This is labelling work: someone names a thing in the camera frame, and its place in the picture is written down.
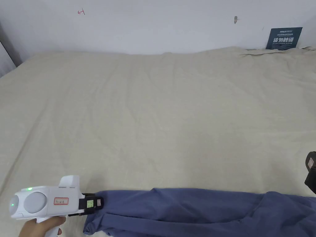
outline hand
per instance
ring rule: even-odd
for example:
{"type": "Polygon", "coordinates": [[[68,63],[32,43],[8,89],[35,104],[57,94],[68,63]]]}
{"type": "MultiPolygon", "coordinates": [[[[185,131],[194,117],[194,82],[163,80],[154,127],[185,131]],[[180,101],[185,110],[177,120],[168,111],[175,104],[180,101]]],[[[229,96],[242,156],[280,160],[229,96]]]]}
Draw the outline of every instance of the hand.
{"type": "Polygon", "coordinates": [[[19,237],[44,237],[45,233],[50,229],[60,226],[66,221],[66,217],[54,216],[41,223],[36,223],[36,219],[25,222],[21,229],[19,237]]]}

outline white wall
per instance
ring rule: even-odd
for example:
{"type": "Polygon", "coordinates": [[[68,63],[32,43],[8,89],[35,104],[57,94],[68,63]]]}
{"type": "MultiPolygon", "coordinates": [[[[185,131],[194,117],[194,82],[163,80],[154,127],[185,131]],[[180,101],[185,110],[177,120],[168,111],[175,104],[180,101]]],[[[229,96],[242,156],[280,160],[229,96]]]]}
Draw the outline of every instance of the white wall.
{"type": "Polygon", "coordinates": [[[15,69],[15,65],[0,43],[0,78],[13,69],[15,69]]]}
{"type": "Polygon", "coordinates": [[[15,61],[48,50],[264,48],[270,29],[278,27],[303,27],[298,46],[305,47],[316,45],[316,1],[2,0],[0,24],[15,61]],[[78,14],[82,8],[85,15],[78,14]]]}

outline white handheld device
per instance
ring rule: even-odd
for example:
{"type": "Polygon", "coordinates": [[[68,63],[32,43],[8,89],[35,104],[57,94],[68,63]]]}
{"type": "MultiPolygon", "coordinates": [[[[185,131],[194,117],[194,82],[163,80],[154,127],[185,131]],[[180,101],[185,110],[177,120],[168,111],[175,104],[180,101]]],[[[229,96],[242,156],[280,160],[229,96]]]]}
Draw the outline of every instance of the white handheld device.
{"type": "MultiPolygon", "coordinates": [[[[24,188],[15,193],[9,205],[12,218],[36,218],[37,223],[53,216],[92,214],[102,208],[102,197],[80,192],[78,175],[62,177],[58,186],[24,188]]],[[[56,237],[58,229],[49,230],[45,237],[56,237]]]]}

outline red mark on wall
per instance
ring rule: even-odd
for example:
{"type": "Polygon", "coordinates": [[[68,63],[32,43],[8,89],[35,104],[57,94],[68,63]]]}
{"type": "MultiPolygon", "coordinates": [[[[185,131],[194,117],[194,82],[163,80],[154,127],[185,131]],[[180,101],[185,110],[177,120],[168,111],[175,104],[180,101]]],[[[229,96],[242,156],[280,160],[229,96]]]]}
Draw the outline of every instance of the red mark on wall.
{"type": "Polygon", "coordinates": [[[78,11],[78,14],[81,15],[82,12],[83,12],[84,15],[86,15],[86,14],[84,13],[84,11],[83,11],[83,8],[82,8],[82,11],[78,11]]]}

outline red label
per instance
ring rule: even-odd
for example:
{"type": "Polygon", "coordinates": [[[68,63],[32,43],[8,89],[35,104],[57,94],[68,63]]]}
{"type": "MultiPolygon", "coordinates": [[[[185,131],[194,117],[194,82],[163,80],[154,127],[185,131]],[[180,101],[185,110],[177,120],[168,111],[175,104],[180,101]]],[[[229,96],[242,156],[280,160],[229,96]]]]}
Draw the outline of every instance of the red label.
{"type": "Polygon", "coordinates": [[[68,205],[69,198],[67,197],[55,197],[54,205],[68,205]]]}

